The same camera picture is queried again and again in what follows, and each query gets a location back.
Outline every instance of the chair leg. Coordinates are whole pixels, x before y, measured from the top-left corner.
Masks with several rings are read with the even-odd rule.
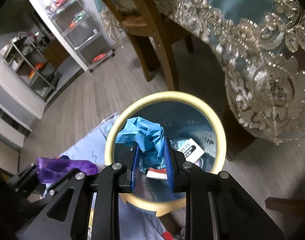
[[[168,42],[155,41],[157,52],[161,60],[161,66],[165,73],[166,83],[169,91],[179,91],[179,79],[174,60],[174,53]]]
[[[134,36],[129,33],[127,36],[139,58],[145,80],[150,82],[150,72],[160,67],[157,54],[148,37]]]
[[[265,200],[266,208],[296,216],[305,216],[305,199],[284,199],[269,197]]]
[[[247,132],[236,120],[230,107],[226,105],[225,112],[222,117],[222,126],[226,134],[228,160],[233,160],[239,153],[246,149],[256,139]]]
[[[193,48],[191,35],[185,37],[185,43],[186,43],[186,48],[187,48],[188,53],[193,53],[195,50]]]

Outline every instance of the orange item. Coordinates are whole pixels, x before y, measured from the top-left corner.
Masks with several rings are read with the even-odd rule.
[[[38,64],[35,65],[36,70],[41,70],[44,66],[46,65],[45,62],[39,62]],[[29,79],[32,79],[35,75],[35,71],[31,70],[29,73]]]
[[[164,240],[174,240],[174,237],[172,236],[171,233],[169,233],[168,231],[165,231],[163,234],[162,234],[162,237]]]
[[[103,59],[106,56],[106,53],[99,54],[93,59],[93,62]]]

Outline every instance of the purple bag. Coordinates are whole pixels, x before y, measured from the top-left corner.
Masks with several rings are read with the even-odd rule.
[[[87,160],[65,160],[37,158],[37,177],[40,183],[55,183],[73,168],[78,168],[86,175],[98,173],[96,164]]]

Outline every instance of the trash can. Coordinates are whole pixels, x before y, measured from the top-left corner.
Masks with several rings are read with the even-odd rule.
[[[129,146],[116,144],[127,119],[140,116],[164,128],[174,148],[193,139],[204,150],[195,162],[204,171],[218,173],[226,156],[226,137],[216,113],[201,99],[187,93],[166,91],[144,97],[128,107],[116,120],[107,138],[105,164],[118,160]],[[162,216],[186,204],[185,193],[172,193],[166,180],[147,178],[139,172],[132,194],[121,199],[146,213]]]

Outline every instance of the shelving unit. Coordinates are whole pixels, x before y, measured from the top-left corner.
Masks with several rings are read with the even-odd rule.
[[[28,41],[32,46],[33,51],[24,55],[22,53],[22,46],[25,41]],[[42,55],[42,52],[33,44],[33,42],[27,37],[23,37],[17,41],[11,42],[12,47],[5,54],[3,60],[9,66],[9,68],[24,82],[24,84],[29,87],[36,95],[46,101],[47,97],[50,95],[51,91],[56,89],[56,83],[59,80],[61,74],[55,70],[55,68],[47,62],[46,58]],[[37,52],[39,57],[41,56],[42,61],[45,66],[41,71],[36,70],[34,65],[29,61],[32,59],[34,52]],[[10,65],[9,57],[17,54],[20,56],[20,60],[17,65]],[[34,76],[30,79],[29,74],[34,71]]]
[[[81,11],[86,12],[83,18],[70,27],[74,16]],[[98,31],[98,26],[82,6],[80,0],[67,1],[56,12],[48,14],[48,17],[90,71],[107,58],[114,56],[114,51],[107,45],[106,41],[104,42],[105,47],[102,47],[103,42],[100,42],[99,39],[102,35]],[[93,59],[102,53],[105,53],[106,56],[93,62]]]

